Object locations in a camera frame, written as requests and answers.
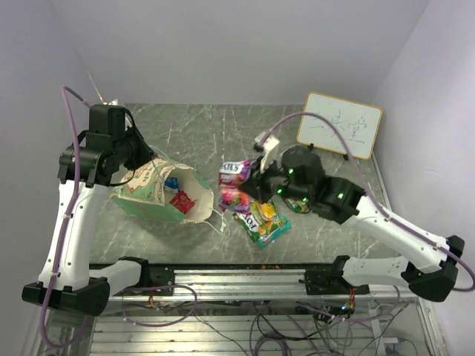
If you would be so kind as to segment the yellow green Fox's packet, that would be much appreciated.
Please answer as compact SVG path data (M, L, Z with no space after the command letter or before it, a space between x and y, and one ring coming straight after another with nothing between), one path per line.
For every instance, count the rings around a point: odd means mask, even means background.
M287 199L289 208L297 214L308 214L310 212L309 206L306 202L300 200Z
M275 204L270 201L260 204L251 201L248 213L233 213L233 217L243 227L252 242L257 244L260 236L270 233L279 223L279 213Z

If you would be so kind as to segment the purple berries Fox's packet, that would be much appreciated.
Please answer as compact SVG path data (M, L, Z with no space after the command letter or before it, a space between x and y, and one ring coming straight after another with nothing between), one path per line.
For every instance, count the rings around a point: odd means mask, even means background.
M219 206L222 211L248 213L250 197L239 190L239 186L248 180L251 174L252 159L238 162L224 162L219 173Z

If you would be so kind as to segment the green printed paper bag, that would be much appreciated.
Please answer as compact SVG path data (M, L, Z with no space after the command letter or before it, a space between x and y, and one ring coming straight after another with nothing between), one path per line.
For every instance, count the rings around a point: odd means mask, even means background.
M156 147L152 150L157 156L126 174L112 190L111 199L127 215L143 220L209 224L209 218L218 213L212 187L193 167Z

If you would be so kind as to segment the red pink snack packet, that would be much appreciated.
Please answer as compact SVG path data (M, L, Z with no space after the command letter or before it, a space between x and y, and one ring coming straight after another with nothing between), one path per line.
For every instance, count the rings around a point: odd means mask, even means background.
M178 191L170 200L170 204L182 214L187 214L196 205L197 200L189 198L185 191Z

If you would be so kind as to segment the teal red Fox's packet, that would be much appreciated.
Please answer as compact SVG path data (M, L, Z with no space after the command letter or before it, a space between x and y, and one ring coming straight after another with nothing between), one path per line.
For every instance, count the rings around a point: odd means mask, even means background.
M257 240L258 246L260 248L268 246L269 244L273 243L278 237L280 237L283 233L288 231L290 228L290 221L285 216L280 214L278 226L270 233L260 236Z

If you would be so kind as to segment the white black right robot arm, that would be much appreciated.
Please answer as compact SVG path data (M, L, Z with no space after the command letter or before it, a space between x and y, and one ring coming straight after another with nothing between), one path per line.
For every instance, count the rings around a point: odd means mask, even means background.
M326 174L320 157L304 147L286 150L280 162L265 170L261 162L258 158L250 165L240 191L258 202L273 196L305 202L320 218L362 230L399 253L380 259L336 257L327 275L332 291L340 294L371 284L397 286L438 303L454 291L463 239L440 237L403 220L373 202L355 183Z

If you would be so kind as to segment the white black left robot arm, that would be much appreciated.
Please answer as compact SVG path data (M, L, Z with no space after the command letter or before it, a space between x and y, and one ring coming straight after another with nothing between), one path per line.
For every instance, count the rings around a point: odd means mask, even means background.
M93 105L89 126L74 137L59 157L59 208L50 250L38 280L22 290L22 300L37 306L99 316L109 297L130 289L144 294L151 287L150 267L139 257L121 257L92 270L91 241L99 209L121 167L135 174L152 161L153 150L131 112L118 105Z

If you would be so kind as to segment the small blue item in bag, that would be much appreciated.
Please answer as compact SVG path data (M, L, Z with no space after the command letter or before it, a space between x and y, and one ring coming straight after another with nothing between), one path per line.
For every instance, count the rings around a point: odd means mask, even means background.
M164 188L168 191L179 191L180 186L179 186L178 178L168 177L164 182Z

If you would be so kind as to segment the aluminium mounting rail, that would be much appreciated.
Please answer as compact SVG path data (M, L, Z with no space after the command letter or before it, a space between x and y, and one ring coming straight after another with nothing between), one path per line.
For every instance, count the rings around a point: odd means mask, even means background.
M358 269L358 281L351 286L397 286L406 288L401 278L402 267L396 260L389 260L387 268L367 271L369 263ZM150 267L171 267L175 273L172 296L157 296L162 300L179 301L224 301L224 300L271 300L300 299L307 295L298 280L306 269L315 265L174 265L152 264L142 266L137 262L120 260L113 265L95 265L92 269L69 276L61 271L53 278L53 296L113 297L116 294L132 299L144 294L129 294L122 291L148 282Z

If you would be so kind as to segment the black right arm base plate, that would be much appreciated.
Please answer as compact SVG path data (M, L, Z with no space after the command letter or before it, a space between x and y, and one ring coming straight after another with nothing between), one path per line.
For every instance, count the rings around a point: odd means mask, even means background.
M351 286L342 276L334 274L327 264L306 269L298 282L304 285L307 295L350 295L351 289L356 295L370 292L368 285Z

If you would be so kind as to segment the small whiteboard yellow frame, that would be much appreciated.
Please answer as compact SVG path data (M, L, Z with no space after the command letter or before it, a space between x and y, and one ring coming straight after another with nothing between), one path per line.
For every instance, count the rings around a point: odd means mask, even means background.
M383 117L381 108L312 92L307 96L304 111L323 116L338 131L313 116L302 116L296 136L298 143L345 154L338 138L341 135L355 158L371 158Z

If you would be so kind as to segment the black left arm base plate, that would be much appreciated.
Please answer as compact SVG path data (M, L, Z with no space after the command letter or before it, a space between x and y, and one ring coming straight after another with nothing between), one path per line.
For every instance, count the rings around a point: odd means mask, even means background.
M171 267L150 267L148 282L139 282L136 286L124 289L123 293L152 294L157 296L172 296L174 292L175 273Z

